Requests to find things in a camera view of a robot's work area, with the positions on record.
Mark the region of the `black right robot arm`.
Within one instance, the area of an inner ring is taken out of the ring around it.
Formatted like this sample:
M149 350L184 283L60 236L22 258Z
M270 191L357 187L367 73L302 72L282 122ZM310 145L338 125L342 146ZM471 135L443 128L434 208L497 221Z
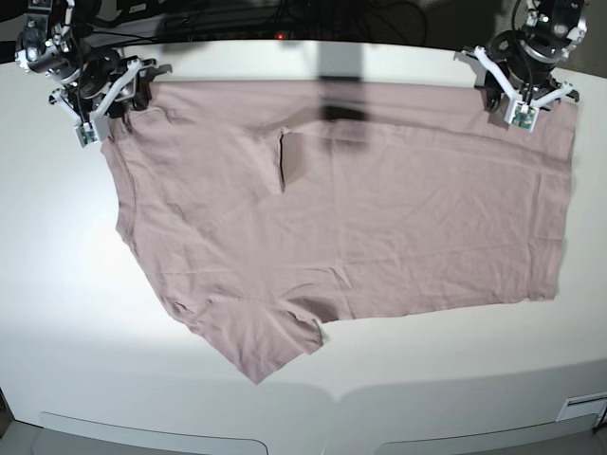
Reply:
M158 1L119 1L118 6L118 16L106 21L98 17L100 1L28 1L16 42L15 62L20 67L60 85L48 102L72 118L82 147L109 137L111 118L121 118L127 110L145 110L152 98L151 81L172 70L154 58L124 57L120 44L86 41L93 34L115 36L115 27L161 13Z

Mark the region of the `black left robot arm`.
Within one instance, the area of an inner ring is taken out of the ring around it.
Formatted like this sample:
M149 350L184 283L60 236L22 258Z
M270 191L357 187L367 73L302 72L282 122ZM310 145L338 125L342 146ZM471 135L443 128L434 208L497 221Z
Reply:
M565 97L579 101L570 82L558 82L552 71L567 61L587 34L585 1L527 1L525 20L516 24L521 3L510 17L510 29L494 37L489 47L466 46L455 58L470 64L484 94L485 109L506 107L504 122L527 132L535 129L542 110Z

